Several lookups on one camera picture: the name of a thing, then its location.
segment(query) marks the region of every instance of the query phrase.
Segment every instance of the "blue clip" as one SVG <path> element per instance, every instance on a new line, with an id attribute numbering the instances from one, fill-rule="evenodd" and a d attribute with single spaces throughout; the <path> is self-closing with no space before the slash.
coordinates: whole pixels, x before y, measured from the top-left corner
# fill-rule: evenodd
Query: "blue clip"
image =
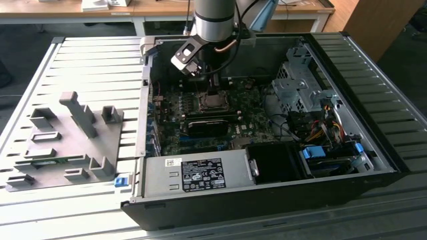
<path id="1" fill-rule="evenodd" d="M 359 153 L 363 153 L 364 149 L 360 143 L 356 143 L 355 145 L 355 149 L 357 150 Z"/>
<path id="2" fill-rule="evenodd" d="M 308 146 L 305 149 L 301 151 L 301 154 L 304 155 L 305 159 L 311 158 L 321 158 L 325 157 L 325 151 L 323 150 L 321 146 Z"/>
<path id="3" fill-rule="evenodd" d="M 116 188 L 119 187 L 127 187 L 129 185 L 129 178 L 128 177 L 116 177 L 113 180 L 113 186 Z"/>

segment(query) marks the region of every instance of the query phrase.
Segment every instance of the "blue drive bracket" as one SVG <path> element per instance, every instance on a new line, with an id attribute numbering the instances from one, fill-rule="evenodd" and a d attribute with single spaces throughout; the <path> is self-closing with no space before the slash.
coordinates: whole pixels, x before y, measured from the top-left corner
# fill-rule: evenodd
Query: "blue drive bracket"
<path id="1" fill-rule="evenodd" d="M 357 150 L 359 153 L 363 153 L 364 149 L 363 149 L 363 146 L 361 146 L 360 143 L 356 143 L 356 144 L 353 145 L 353 147 L 355 147 L 355 149 Z"/>
<path id="2" fill-rule="evenodd" d="M 304 155 L 305 159 L 321 158 L 327 156 L 321 146 L 305 147 L 305 149 L 301 151 L 301 154 Z"/>

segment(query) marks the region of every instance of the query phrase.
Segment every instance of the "warning label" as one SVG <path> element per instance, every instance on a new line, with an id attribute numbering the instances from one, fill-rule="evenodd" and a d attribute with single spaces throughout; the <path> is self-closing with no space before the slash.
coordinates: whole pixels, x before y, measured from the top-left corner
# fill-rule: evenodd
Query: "warning label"
<path id="1" fill-rule="evenodd" d="M 220 158 L 183 161 L 180 163 L 180 170 L 184 192 L 225 188 Z"/>

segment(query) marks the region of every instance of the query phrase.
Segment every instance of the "white box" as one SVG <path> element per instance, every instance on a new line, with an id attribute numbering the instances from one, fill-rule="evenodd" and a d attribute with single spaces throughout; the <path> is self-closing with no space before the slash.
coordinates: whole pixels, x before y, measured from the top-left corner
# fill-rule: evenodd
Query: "white box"
<path id="1" fill-rule="evenodd" d="M 109 6 L 127 7 L 131 0 L 108 0 Z"/>
<path id="2" fill-rule="evenodd" d="M 81 0 L 81 12 L 108 10 L 107 0 Z"/>

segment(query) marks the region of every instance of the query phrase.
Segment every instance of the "red wire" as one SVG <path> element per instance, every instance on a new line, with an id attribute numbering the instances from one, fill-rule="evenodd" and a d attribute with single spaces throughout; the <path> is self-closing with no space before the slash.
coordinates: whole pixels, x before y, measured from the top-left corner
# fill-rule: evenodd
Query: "red wire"
<path id="1" fill-rule="evenodd" d="M 319 120 L 313 121 L 311 124 L 311 135 L 313 135 L 313 130 L 315 130 L 315 124 L 319 122 Z"/>

